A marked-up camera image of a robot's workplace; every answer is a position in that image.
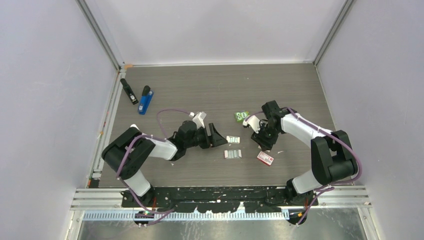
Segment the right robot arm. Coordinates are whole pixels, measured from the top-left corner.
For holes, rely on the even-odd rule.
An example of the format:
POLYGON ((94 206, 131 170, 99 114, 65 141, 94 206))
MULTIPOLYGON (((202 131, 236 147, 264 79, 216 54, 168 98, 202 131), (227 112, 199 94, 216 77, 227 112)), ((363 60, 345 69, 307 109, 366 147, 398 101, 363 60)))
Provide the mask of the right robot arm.
POLYGON ((310 149, 310 170, 286 182, 284 197, 288 203, 299 205, 316 190, 344 184, 346 178, 360 175, 360 161, 345 131, 322 128, 290 107, 279 107, 274 100, 261 109, 264 119, 252 114, 242 125, 253 130, 251 139, 262 151, 270 151, 282 134, 296 137, 310 149))

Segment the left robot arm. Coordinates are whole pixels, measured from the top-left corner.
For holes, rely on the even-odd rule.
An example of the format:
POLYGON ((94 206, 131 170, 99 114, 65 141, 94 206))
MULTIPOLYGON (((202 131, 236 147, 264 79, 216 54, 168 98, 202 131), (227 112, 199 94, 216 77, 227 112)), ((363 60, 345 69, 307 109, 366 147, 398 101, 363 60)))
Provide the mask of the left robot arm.
POLYGON ((189 148, 210 149, 227 143, 213 123, 206 129, 186 120, 167 139, 147 135, 133 124, 102 151, 101 158, 134 193, 135 202, 141 207, 148 207, 154 199, 152 185, 141 170, 148 158, 174 162, 182 158, 189 148))

